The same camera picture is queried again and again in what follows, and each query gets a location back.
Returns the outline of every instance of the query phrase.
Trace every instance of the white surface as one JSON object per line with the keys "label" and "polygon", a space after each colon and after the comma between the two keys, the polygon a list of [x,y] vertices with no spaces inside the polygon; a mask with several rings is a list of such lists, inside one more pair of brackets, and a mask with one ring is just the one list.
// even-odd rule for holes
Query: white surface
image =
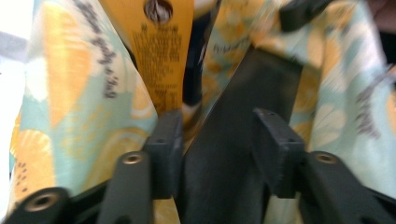
{"label": "white surface", "polygon": [[32,20],[32,0],[0,0],[0,31],[27,39]]}
{"label": "white surface", "polygon": [[[33,3],[32,0],[0,0],[0,31],[28,39]],[[3,54],[0,51],[0,222],[8,204],[9,144],[24,89],[23,63],[4,58]]]}
{"label": "white surface", "polygon": [[7,211],[9,144],[23,94],[23,63],[0,57],[0,220]]}

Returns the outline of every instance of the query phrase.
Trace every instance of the screw hole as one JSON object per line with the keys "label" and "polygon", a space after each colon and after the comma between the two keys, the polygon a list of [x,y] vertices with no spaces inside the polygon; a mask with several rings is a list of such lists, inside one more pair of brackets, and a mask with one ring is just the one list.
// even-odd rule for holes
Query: screw hole
{"label": "screw hole", "polygon": [[114,224],[133,224],[132,219],[128,216],[122,216],[117,218]]}
{"label": "screw hole", "polygon": [[142,157],[139,155],[128,155],[123,159],[123,163],[125,164],[135,164],[142,161]]}
{"label": "screw hole", "polygon": [[33,198],[25,209],[28,212],[38,212],[53,206],[58,201],[58,195],[55,193],[46,193]]}
{"label": "screw hole", "polygon": [[337,160],[335,159],[334,156],[328,155],[328,154],[317,154],[316,158],[318,161],[323,162],[323,163],[328,163],[328,164],[335,164]]}
{"label": "screw hole", "polygon": [[361,223],[363,224],[379,224],[375,219],[371,217],[361,217]]}

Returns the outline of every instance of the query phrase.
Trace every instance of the yellow label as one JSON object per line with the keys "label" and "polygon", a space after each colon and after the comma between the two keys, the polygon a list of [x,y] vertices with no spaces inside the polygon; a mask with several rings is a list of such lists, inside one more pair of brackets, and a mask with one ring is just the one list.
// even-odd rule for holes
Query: yellow label
{"label": "yellow label", "polygon": [[161,114],[181,108],[193,0],[102,0],[128,36],[151,100]]}

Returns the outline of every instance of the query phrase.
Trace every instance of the metal grommet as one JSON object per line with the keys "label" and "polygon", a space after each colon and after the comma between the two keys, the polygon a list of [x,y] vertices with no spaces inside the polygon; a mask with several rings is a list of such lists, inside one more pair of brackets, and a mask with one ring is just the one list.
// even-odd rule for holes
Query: metal grommet
{"label": "metal grommet", "polygon": [[135,164],[141,162],[142,160],[142,156],[140,155],[128,155],[122,160],[122,162],[125,164]]}
{"label": "metal grommet", "polygon": [[53,206],[58,201],[58,199],[58,194],[52,192],[38,195],[37,197],[33,198],[28,204],[26,204],[25,210],[28,212],[42,211]]}
{"label": "metal grommet", "polygon": [[328,164],[337,163],[337,159],[334,156],[325,153],[316,154],[315,158],[323,163],[328,163]]}

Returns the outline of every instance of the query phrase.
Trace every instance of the patterned fabric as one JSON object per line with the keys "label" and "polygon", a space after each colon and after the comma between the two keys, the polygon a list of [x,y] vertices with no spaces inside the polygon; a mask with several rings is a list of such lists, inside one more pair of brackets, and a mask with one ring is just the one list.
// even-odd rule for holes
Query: patterned fabric
{"label": "patterned fabric", "polygon": [[[290,125],[307,149],[336,154],[365,186],[396,197],[396,93],[366,5],[335,1],[283,34],[277,11],[287,2],[222,1],[205,57],[201,120],[250,44],[297,61],[304,69]],[[109,178],[120,154],[141,148],[157,116],[127,54],[96,1],[35,1],[11,146],[12,204],[51,186],[77,194]],[[172,201],[155,208],[157,223],[178,222]],[[295,223],[296,213],[296,201],[272,199],[265,223]]]}
{"label": "patterned fabric", "polygon": [[26,62],[11,206],[36,190],[72,195],[111,177],[157,115],[125,47],[96,1],[37,0]]}
{"label": "patterned fabric", "polygon": [[[290,125],[307,150],[339,156],[361,183],[396,197],[396,94],[364,2],[334,1],[299,31],[279,31],[270,0],[253,45],[304,65]],[[272,199],[265,223],[294,223],[296,202]]]}

